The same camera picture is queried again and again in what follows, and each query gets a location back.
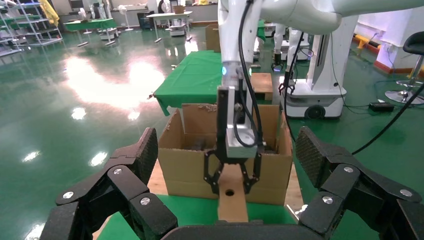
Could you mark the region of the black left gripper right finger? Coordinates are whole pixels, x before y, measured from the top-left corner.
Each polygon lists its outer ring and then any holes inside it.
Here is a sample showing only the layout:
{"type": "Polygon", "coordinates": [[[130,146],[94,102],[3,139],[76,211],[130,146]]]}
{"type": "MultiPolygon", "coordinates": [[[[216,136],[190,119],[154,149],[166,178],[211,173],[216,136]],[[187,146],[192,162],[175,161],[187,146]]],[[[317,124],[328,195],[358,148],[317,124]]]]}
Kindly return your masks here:
{"type": "Polygon", "coordinates": [[[344,147],[320,140],[300,128],[295,155],[318,193],[299,224],[329,239],[346,211],[357,214],[381,240],[424,237],[422,197],[413,189],[361,164],[344,147]]]}

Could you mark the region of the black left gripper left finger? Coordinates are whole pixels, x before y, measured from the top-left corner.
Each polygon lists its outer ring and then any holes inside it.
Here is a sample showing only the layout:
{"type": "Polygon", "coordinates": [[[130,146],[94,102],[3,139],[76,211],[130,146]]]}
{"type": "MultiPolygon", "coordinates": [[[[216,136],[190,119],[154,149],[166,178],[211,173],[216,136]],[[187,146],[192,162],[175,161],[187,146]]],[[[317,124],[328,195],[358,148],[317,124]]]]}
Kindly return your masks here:
{"type": "Polygon", "coordinates": [[[40,238],[91,240],[115,213],[141,240],[160,240],[177,228],[177,217],[148,188],[158,151],[154,128],[116,149],[100,171],[58,195],[40,238]]]}

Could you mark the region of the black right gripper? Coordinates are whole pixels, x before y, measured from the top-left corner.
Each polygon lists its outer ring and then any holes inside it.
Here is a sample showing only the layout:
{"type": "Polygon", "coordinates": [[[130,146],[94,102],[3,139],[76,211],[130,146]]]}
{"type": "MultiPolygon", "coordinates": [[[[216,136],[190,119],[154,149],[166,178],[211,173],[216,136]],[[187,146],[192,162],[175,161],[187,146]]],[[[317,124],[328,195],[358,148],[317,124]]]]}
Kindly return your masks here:
{"type": "Polygon", "coordinates": [[[212,193],[219,195],[219,178],[223,165],[240,165],[243,189],[249,194],[260,180],[263,128],[259,106],[254,93],[243,87],[219,87],[217,92],[216,147],[206,151],[203,158],[203,179],[212,193]],[[215,155],[218,167],[209,174],[209,157],[215,155]],[[248,175],[245,162],[253,159],[253,172],[248,175]]]}

